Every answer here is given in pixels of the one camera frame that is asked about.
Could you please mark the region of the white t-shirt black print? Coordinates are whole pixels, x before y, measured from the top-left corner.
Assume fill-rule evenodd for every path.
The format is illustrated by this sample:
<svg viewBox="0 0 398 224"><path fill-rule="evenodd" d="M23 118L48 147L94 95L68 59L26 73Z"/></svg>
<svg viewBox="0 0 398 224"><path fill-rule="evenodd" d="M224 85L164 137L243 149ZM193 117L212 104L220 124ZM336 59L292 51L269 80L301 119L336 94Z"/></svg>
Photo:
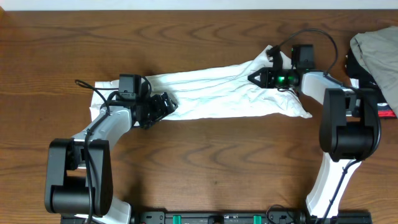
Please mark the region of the white t-shirt black print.
<svg viewBox="0 0 398 224"><path fill-rule="evenodd" d="M177 103L167 120L240 118L280 113L311 118L290 91L260 88L248 76L273 63L261 52L254 60L227 67L148 76L152 92L166 92Z"/></svg>

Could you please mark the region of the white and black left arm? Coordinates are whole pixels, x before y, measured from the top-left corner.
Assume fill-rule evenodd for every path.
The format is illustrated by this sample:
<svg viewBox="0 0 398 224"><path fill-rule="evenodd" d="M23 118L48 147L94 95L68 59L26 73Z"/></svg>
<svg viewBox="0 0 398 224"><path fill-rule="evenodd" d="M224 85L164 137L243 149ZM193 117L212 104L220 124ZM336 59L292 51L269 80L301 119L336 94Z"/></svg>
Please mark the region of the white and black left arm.
<svg viewBox="0 0 398 224"><path fill-rule="evenodd" d="M130 223L131 205L113 195L110 152L122 135L150 128L177 107L167 93L112 92L84 130L50 143L45 209L68 223Z"/></svg>

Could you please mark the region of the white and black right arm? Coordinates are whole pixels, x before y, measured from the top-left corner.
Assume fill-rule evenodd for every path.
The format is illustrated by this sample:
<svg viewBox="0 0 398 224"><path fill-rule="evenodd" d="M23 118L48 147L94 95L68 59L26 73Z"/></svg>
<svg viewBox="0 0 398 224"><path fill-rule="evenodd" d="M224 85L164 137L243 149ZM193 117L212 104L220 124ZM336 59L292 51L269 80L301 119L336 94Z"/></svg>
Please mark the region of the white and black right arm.
<svg viewBox="0 0 398 224"><path fill-rule="evenodd" d="M323 158L306 198L307 218L315 223L336 221L351 176L381 140L376 91L346 86L320 70L261 68L248 80L260 88L297 87L323 106L319 131Z"/></svg>

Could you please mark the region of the grey folded garment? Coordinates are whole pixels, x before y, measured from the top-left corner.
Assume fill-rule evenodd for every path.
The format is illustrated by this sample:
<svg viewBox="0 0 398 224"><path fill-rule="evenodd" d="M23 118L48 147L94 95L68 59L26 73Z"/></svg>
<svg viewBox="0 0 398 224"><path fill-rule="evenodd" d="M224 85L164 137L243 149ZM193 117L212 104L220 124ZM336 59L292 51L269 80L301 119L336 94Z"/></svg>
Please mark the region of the grey folded garment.
<svg viewBox="0 0 398 224"><path fill-rule="evenodd" d="M354 57L381 89L397 113L397 27L358 33L350 40Z"/></svg>

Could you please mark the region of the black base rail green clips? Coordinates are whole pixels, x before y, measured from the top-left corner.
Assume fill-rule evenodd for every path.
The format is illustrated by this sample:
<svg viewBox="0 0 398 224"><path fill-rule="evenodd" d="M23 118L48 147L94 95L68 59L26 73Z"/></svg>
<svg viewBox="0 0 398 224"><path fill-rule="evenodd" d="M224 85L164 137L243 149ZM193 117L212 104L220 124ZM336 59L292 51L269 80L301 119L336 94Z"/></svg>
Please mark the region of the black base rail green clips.
<svg viewBox="0 0 398 224"><path fill-rule="evenodd" d="M372 224L369 212L340 212L338 216L321 221L320 218L310 217L304 212L292 209L271 209L266 213L165 213L142 212L133 214L132 224Z"/></svg>

